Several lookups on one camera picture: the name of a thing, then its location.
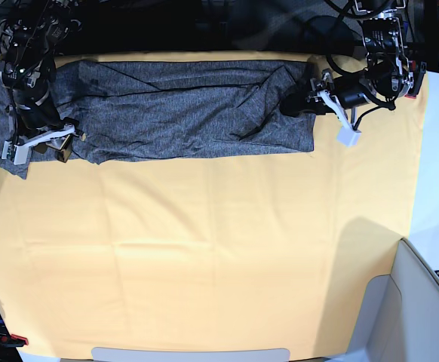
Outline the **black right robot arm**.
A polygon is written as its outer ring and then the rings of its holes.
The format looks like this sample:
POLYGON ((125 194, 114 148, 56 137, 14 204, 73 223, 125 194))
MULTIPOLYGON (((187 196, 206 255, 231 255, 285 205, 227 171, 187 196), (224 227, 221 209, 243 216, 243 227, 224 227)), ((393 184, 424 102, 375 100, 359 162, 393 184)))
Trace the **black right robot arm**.
POLYGON ((11 40, 0 61, 0 79, 10 104, 6 108, 10 134, 2 159, 25 164, 33 151, 51 149, 67 162, 72 141, 84 139, 78 122, 61 118, 51 95, 57 68, 56 46, 81 23, 75 18, 78 1, 30 1, 17 8, 9 25, 11 40))

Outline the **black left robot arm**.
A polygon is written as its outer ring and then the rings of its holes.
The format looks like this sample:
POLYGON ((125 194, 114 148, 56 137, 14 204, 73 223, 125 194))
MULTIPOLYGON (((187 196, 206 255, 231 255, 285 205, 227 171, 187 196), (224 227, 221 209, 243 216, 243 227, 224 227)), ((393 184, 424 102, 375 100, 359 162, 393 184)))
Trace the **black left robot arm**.
POLYGON ((361 25, 361 39, 366 51, 366 66, 349 72, 339 67, 332 54, 330 66, 320 78, 298 87, 280 104, 283 115, 296 117, 302 113, 324 115, 356 109, 371 103, 374 109, 394 110, 401 97, 415 93, 416 64, 408 60, 404 44, 404 21, 399 12, 405 1, 348 1, 339 6, 326 4, 337 14, 334 26, 345 18, 361 25))

